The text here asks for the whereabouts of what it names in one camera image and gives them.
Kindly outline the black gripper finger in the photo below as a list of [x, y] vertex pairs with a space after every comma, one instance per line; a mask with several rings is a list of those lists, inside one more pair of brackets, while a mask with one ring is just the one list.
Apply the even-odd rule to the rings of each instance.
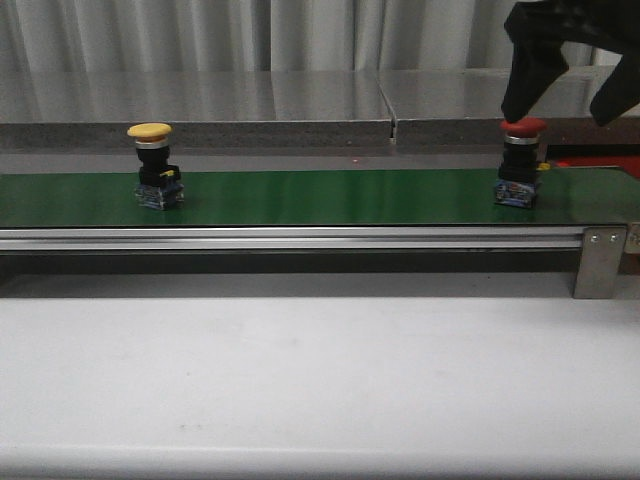
[[595, 94], [590, 112], [599, 126], [606, 126], [639, 103], [639, 56], [623, 55]]
[[560, 41], [551, 40], [529, 40], [513, 45], [511, 73], [501, 105], [507, 122], [523, 119], [568, 70], [562, 45]]

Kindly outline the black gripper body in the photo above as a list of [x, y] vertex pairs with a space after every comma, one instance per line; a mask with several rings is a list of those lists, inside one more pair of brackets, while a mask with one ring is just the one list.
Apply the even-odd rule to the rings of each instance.
[[518, 2], [504, 28], [513, 43], [573, 42], [620, 55], [639, 53], [635, 0]]

